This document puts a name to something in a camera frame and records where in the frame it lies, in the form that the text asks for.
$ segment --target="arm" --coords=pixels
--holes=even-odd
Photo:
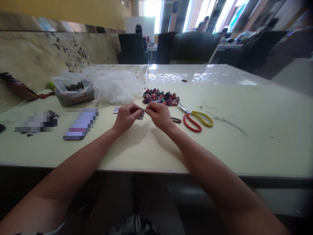
[[[141,108],[128,104],[119,109],[114,126],[78,150],[33,190],[0,222],[0,234],[46,233],[57,229],[77,191],[98,168],[110,146],[140,116]]]
[[[229,231],[234,234],[288,233],[233,171],[174,124],[167,106],[151,102],[146,113],[178,146],[189,171],[215,202]]]

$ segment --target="scissor handle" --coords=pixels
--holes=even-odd
[[[186,122],[186,116],[187,116],[187,118],[189,119],[189,121],[191,121],[191,123],[192,124],[194,124],[196,127],[198,127],[198,130],[197,129],[193,129],[190,125],[188,125],[187,124],[187,122]],[[186,125],[186,127],[189,129],[189,130],[191,130],[191,131],[193,131],[193,132],[201,132],[202,131],[202,127],[198,124],[198,123],[196,123],[194,120],[192,120],[191,119],[191,117],[189,116],[189,114],[185,114],[184,115],[184,124]]]
[[[194,115],[195,117],[197,117],[197,118],[198,118],[205,126],[207,126],[207,127],[212,127],[213,124],[214,124],[214,122],[212,121],[212,119],[211,119],[209,116],[207,116],[206,114],[204,114],[204,113],[197,112],[197,111],[192,111],[191,114]],[[206,117],[206,118],[209,120],[210,124],[206,123],[206,122],[202,119],[202,117],[201,117],[200,115],[198,115],[198,114],[200,114],[200,115]]]

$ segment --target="black chair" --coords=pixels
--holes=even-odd
[[[147,64],[148,57],[144,53],[142,34],[119,34],[122,56],[120,64]]]
[[[210,33],[187,32],[174,37],[171,64],[207,64],[221,36]]]
[[[260,32],[242,47],[229,47],[222,54],[219,64],[253,72],[266,61],[269,51],[287,34],[287,31]]]
[[[171,57],[171,50],[174,42],[176,32],[161,33],[158,37],[156,63],[169,64]]]

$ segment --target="scissors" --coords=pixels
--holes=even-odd
[[[212,126],[213,126],[214,122],[213,122],[212,119],[211,119],[209,116],[207,116],[206,114],[201,113],[201,112],[196,112],[196,111],[189,111],[189,110],[186,109],[181,103],[179,103],[178,106],[179,106],[182,110],[184,110],[184,111],[186,112],[186,114],[184,115],[184,124],[186,125],[186,127],[187,127],[189,130],[191,130],[191,131],[193,131],[193,132],[201,132],[201,131],[202,131],[202,127],[201,127],[198,123],[196,123],[194,120],[191,119],[191,117],[189,116],[190,114],[192,114],[193,116],[195,116],[196,118],[198,118],[205,126],[207,126],[207,127],[212,127]],[[210,124],[206,123],[206,122],[202,119],[202,117],[201,117],[200,115],[206,117],[206,118],[209,120]],[[189,125],[187,124],[187,122],[186,122],[186,117],[187,117],[187,118],[191,121],[191,123],[194,124],[198,129],[193,129],[191,126],[189,126]]]

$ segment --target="glossy table surface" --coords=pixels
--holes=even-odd
[[[109,67],[96,65],[86,70]],[[126,67],[112,65],[111,69]],[[215,117],[212,128],[200,124],[201,133],[191,132],[183,123],[177,126],[238,175],[312,178],[311,97],[228,65],[150,65],[148,73],[149,76],[145,70],[137,73],[142,92],[148,87],[175,92],[187,109]],[[142,98],[134,102],[142,108],[146,106]],[[85,102],[64,109],[56,97],[48,97],[21,103],[1,114],[0,123],[7,127],[0,133],[1,165],[58,166],[114,124],[115,105],[103,104],[98,106],[98,120],[82,140],[63,140],[63,132],[77,116],[75,108],[86,107],[96,106]],[[10,116],[31,116],[35,110],[52,110],[60,115],[53,132],[31,137],[15,133],[15,123],[8,122]],[[172,117],[183,118],[179,107],[169,107],[169,110]],[[188,173],[179,149],[156,128],[148,115],[136,120],[112,145],[99,169]]]

